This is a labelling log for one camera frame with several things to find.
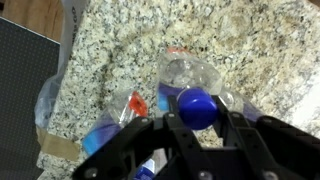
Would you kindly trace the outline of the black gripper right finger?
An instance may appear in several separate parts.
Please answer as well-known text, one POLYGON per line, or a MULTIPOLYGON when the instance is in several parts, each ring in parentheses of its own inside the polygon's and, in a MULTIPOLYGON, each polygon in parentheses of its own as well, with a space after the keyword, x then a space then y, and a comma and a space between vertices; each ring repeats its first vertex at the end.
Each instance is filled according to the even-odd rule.
POLYGON ((275 117, 255 120, 228 110, 217 95, 213 124, 223 146, 241 151, 252 173, 260 179, 319 180, 320 140, 275 117))

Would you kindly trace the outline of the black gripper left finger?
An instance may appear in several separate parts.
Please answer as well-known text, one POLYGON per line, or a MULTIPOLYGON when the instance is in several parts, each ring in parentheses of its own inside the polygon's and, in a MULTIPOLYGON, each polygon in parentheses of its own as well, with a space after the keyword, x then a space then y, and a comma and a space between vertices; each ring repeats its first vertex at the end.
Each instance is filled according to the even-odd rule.
POLYGON ((72 180, 131 180, 157 149, 165 151, 168 163, 155 180, 214 180, 208 157, 179 117, 176 98, 170 96, 168 103, 169 111, 160 118, 133 119, 85 160, 72 180))

